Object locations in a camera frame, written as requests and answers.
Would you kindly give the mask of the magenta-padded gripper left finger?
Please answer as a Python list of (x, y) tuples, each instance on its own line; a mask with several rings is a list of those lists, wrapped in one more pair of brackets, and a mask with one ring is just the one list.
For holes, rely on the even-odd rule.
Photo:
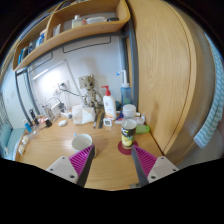
[(61, 156), (47, 168), (47, 171), (84, 187), (94, 157), (95, 146), (91, 145), (70, 157)]

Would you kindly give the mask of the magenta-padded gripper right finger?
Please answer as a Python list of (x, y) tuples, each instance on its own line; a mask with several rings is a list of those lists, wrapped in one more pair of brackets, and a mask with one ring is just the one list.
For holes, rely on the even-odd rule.
[(132, 146), (131, 155), (141, 187), (178, 171), (165, 156), (156, 157), (138, 146)]

